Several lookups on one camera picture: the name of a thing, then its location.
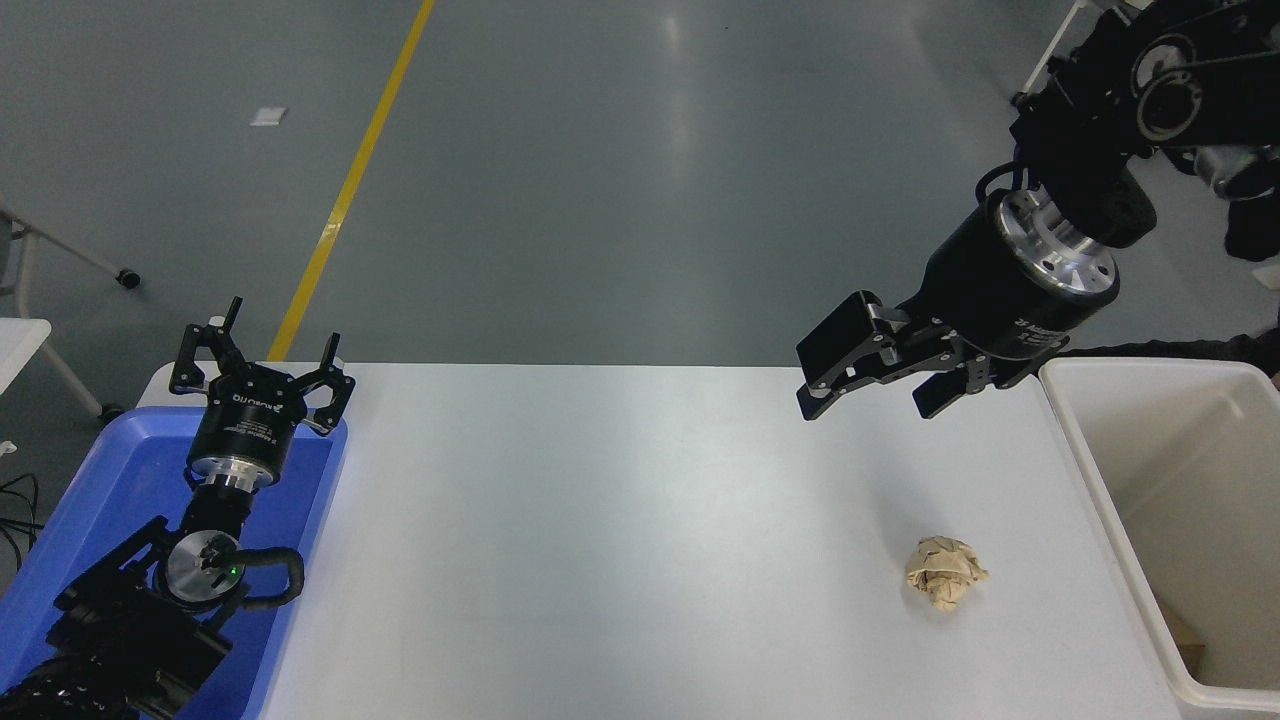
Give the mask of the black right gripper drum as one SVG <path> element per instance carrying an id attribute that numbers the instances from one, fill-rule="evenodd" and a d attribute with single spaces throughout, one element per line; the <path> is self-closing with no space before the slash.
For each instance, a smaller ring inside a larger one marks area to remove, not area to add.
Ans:
<path id="1" fill-rule="evenodd" d="M 1016 384 L 1103 306 L 1103 249 L 1051 202 L 988 202 L 934 251 L 922 300 Z"/>

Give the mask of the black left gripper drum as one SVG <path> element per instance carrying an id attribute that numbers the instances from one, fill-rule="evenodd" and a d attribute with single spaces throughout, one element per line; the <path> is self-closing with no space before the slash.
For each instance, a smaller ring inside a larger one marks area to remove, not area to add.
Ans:
<path id="1" fill-rule="evenodd" d="M 292 380 L 284 372 L 257 364 L 244 374 L 215 378 L 189 448 L 188 469 L 212 473 L 219 462 L 237 461 L 261 473 L 282 471 L 303 414 Z"/>

